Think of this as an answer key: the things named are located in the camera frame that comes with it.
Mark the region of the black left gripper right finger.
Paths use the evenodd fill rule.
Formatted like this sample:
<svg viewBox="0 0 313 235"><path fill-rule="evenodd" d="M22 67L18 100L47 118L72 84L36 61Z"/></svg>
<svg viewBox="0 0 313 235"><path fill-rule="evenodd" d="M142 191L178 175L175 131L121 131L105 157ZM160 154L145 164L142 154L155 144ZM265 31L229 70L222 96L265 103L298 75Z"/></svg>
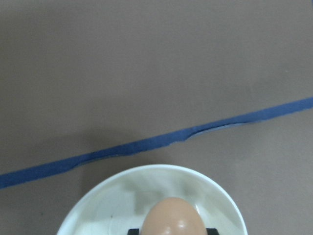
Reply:
<svg viewBox="0 0 313 235"><path fill-rule="evenodd" d="M219 232L216 228L206 228L207 235L219 235Z"/></svg>

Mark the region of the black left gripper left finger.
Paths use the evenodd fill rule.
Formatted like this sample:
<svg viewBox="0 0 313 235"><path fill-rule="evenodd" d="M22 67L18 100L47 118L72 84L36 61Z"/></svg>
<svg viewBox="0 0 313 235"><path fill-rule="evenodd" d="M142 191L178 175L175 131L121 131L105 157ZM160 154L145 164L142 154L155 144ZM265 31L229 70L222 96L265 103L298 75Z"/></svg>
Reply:
<svg viewBox="0 0 313 235"><path fill-rule="evenodd" d="M140 235L140 228L132 228L128 230L128 235Z"/></svg>

